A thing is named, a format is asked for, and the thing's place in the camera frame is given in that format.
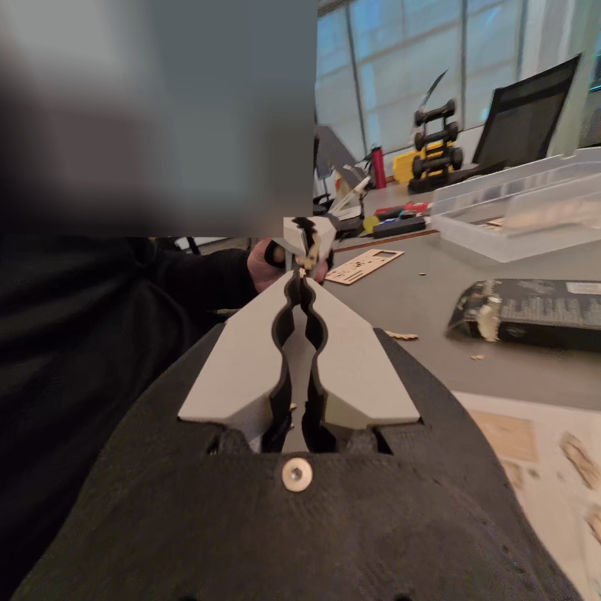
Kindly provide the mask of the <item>white folding stand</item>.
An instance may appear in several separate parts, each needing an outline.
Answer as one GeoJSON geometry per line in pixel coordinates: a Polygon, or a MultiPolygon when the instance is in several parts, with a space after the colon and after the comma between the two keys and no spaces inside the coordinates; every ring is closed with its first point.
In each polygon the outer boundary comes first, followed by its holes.
{"type": "Polygon", "coordinates": [[[335,199],[327,213],[339,221],[361,217],[364,192],[371,182],[362,169],[344,164],[342,171],[336,173],[335,199]]]}

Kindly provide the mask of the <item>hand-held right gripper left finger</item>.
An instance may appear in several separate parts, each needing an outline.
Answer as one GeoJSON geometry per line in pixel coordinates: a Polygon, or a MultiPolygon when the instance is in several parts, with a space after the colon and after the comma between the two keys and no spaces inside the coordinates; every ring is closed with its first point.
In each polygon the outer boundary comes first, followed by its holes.
{"type": "Polygon", "coordinates": [[[300,276],[291,271],[224,324],[178,418],[242,432],[251,447],[280,452],[289,432],[291,380],[282,350],[295,330],[300,276]]]}

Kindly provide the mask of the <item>black power bank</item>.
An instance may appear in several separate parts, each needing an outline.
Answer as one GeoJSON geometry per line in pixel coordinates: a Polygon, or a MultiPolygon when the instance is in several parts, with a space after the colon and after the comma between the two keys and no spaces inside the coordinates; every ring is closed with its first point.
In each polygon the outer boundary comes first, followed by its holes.
{"type": "Polygon", "coordinates": [[[427,220],[422,216],[414,216],[407,219],[392,219],[380,222],[374,226],[372,237],[381,239],[390,236],[401,236],[426,229],[427,220]]]}

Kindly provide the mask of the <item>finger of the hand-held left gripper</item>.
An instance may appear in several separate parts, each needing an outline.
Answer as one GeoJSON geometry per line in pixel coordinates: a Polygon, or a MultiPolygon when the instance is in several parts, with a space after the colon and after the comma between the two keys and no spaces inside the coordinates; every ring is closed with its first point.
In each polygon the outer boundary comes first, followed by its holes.
{"type": "Polygon", "coordinates": [[[309,257],[310,219],[306,217],[284,217],[282,237],[273,238],[275,244],[284,249],[284,270],[303,267],[309,257]]]}
{"type": "Polygon", "coordinates": [[[314,216],[310,218],[310,243],[312,234],[318,233],[321,238],[320,245],[320,263],[327,262],[332,252],[332,246],[336,237],[336,228],[333,222],[326,216],[314,216]]]}

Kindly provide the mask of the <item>white instruction booklet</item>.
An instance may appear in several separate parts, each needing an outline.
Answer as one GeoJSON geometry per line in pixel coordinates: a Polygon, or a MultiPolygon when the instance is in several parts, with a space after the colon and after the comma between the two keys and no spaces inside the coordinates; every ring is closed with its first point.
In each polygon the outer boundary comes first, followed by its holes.
{"type": "Polygon", "coordinates": [[[600,600],[600,412],[455,392],[585,600],[600,600]]]}

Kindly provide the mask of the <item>small black dumbbell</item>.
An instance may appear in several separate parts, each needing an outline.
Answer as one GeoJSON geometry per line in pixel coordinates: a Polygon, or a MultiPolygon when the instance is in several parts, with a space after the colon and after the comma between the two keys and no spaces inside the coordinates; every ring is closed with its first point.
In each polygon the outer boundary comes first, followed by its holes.
{"type": "Polygon", "coordinates": [[[419,107],[414,114],[415,127],[421,127],[423,124],[430,123],[438,119],[446,119],[455,115],[455,99],[450,99],[443,106],[432,110],[426,110],[426,107],[419,107]]]}

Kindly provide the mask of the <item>medium black dumbbell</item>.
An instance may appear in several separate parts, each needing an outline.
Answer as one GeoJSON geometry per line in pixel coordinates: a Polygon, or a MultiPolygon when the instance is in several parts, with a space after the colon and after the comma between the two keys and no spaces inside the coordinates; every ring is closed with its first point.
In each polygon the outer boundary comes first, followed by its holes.
{"type": "Polygon", "coordinates": [[[456,121],[447,123],[441,131],[426,134],[424,131],[417,131],[414,138],[414,145],[417,151],[421,151],[425,146],[435,142],[447,144],[455,142],[459,135],[459,126],[456,121]]]}

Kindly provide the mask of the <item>black dumbbell rack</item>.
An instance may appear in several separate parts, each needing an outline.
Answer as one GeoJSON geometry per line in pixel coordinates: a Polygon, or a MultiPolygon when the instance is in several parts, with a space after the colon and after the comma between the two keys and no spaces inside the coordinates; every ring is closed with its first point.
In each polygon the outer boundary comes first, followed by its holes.
{"type": "MultiPolygon", "coordinates": [[[[421,127],[415,127],[414,138],[417,131],[424,131],[426,134],[434,133],[437,131],[441,131],[447,123],[453,122],[452,117],[446,119],[438,119],[431,121],[430,123],[423,124],[421,127]]],[[[447,144],[442,143],[442,148],[444,149],[447,146],[458,146],[455,142],[450,142],[447,144]]],[[[408,188],[414,193],[421,193],[425,191],[434,190],[437,187],[444,186],[449,183],[450,176],[452,173],[457,172],[449,168],[448,170],[433,172],[433,173],[425,173],[420,179],[411,179],[408,188]]]]}

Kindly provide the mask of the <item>large black dumbbell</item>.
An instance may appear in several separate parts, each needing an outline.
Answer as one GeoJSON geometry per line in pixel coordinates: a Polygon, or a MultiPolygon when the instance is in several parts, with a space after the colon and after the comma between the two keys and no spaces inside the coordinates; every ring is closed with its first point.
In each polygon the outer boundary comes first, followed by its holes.
{"type": "Polygon", "coordinates": [[[439,172],[451,168],[454,171],[461,169],[463,165],[463,150],[459,146],[447,146],[437,148],[441,150],[437,156],[428,155],[425,158],[416,154],[412,161],[412,175],[414,179],[420,179],[425,173],[439,172]]]}

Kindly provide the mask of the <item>person's black sweater torso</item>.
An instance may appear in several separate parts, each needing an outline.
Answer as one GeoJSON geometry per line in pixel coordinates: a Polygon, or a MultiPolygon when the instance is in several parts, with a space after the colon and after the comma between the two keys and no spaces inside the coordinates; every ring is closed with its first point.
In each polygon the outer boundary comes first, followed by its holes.
{"type": "Polygon", "coordinates": [[[62,527],[131,405],[207,329],[129,238],[1,235],[1,600],[62,527]]]}

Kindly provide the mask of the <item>person's left forearm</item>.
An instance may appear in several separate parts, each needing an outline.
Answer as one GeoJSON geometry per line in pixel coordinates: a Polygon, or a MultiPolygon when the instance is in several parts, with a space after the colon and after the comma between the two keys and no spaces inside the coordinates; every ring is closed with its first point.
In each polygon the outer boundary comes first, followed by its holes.
{"type": "Polygon", "coordinates": [[[236,310],[258,292],[248,267],[249,251],[208,255],[163,249],[148,238],[129,238],[147,277],[187,311],[236,310]]]}

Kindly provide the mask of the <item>black mesh panel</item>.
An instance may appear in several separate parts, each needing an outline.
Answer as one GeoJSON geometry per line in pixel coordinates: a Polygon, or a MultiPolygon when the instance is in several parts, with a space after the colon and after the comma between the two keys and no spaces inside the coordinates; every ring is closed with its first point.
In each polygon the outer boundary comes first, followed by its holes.
{"type": "Polygon", "coordinates": [[[544,159],[581,56],[497,88],[472,163],[517,167],[544,159]]]}

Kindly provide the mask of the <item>light wooden lever part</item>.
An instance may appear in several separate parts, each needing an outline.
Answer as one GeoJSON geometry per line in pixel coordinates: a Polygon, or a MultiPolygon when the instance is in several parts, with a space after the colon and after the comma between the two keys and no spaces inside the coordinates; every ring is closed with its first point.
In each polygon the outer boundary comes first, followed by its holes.
{"type": "Polygon", "coordinates": [[[320,263],[320,245],[321,238],[318,233],[312,234],[312,242],[309,250],[304,257],[297,258],[297,264],[305,270],[306,273],[314,270],[320,263]]]}

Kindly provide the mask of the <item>yellow plastic bin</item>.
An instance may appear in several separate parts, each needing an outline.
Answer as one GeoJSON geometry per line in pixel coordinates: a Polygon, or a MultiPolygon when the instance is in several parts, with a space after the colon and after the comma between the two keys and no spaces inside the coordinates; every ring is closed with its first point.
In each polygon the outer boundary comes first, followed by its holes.
{"type": "Polygon", "coordinates": [[[437,159],[442,155],[442,142],[438,141],[425,146],[421,151],[414,148],[397,154],[393,161],[393,177],[399,184],[408,184],[413,179],[412,163],[415,156],[422,160],[437,159]]]}

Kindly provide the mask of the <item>person's left hand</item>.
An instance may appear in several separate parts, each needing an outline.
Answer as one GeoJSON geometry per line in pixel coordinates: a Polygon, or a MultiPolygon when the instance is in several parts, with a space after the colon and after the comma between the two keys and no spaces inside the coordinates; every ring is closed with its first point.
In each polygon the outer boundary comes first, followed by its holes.
{"type": "Polygon", "coordinates": [[[253,247],[247,260],[248,271],[258,293],[262,293],[285,273],[270,270],[266,265],[263,259],[265,249],[263,240],[253,247]]]}

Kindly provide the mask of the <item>clear plastic container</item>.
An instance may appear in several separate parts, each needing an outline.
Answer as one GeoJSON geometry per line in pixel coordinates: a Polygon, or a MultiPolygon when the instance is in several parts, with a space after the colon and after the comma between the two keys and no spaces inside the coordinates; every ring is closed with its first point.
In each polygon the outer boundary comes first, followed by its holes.
{"type": "Polygon", "coordinates": [[[600,147],[579,148],[434,193],[443,239],[500,263],[600,240],[600,147]],[[502,217],[502,231],[479,223],[502,217]]]}

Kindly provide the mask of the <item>red flat tool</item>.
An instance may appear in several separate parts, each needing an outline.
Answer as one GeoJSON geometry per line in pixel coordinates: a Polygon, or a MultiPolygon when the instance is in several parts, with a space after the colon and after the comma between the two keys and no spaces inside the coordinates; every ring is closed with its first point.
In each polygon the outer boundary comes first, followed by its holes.
{"type": "Polygon", "coordinates": [[[382,222],[390,219],[409,219],[424,216],[429,209],[430,204],[427,202],[414,203],[410,201],[402,206],[380,208],[375,211],[374,216],[382,222]]]}

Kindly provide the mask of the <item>black cardboard box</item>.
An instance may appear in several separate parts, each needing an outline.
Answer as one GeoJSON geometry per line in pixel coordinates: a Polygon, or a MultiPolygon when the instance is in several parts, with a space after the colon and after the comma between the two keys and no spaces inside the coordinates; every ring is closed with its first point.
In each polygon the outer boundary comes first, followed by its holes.
{"type": "Polygon", "coordinates": [[[448,338],[600,352],[600,282],[494,279],[457,299],[448,338]]]}

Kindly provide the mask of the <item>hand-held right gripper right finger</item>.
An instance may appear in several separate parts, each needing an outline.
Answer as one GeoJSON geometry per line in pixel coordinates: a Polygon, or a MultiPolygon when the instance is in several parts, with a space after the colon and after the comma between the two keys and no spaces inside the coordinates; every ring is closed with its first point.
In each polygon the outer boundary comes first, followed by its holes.
{"type": "Polygon", "coordinates": [[[334,453],[355,432],[416,424],[420,414],[368,321],[311,278],[300,279],[305,336],[315,354],[302,432],[312,453],[334,453]]]}

